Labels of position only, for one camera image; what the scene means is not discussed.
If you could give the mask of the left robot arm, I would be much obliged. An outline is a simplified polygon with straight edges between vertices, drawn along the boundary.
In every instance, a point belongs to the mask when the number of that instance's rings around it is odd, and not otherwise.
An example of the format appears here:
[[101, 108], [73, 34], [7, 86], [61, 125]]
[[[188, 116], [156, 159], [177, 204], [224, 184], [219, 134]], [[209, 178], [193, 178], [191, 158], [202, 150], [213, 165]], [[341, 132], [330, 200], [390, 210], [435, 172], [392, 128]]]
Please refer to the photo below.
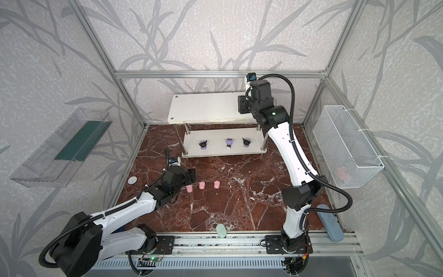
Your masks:
[[195, 169], [172, 165], [136, 197], [91, 215], [79, 212], [70, 218], [61, 234], [42, 249], [39, 264], [45, 268], [59, 268], [67, 277], [81, 277], [97, 262], [117, 254], [150, 251], [155, 233], [146, 225], [126, 232], [117, 230], [171, 203], [182, 187], [195, 182]]

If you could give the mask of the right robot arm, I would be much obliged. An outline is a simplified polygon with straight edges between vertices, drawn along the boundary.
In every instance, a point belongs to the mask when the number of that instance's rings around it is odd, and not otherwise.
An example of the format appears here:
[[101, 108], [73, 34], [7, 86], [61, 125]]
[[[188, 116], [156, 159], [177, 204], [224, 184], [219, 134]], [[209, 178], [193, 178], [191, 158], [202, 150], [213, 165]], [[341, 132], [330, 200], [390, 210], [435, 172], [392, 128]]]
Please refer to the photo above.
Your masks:
[[[349, 193], [328, 183], [309, 163], [293, 128], [294, 111], [275, 105], [269, 75], [258, 78], [249, 73], [245, 78], [246, 92], [238, 97], [240, 114], [250, 113], [262, 130], [272, 139], [285, 162], [291, 186], [282, 192], [287, 206], [286, 220], [281, 230], [280, 245], [286, 253], [294, 253], [300, 245], [309, 243], [308, 228], [305, 226], [311, 212], [341, 213], [353, 205]], [[328, 188], [347, 199], [345, 206], [334, 210], [313, 207], [313, 200]]]

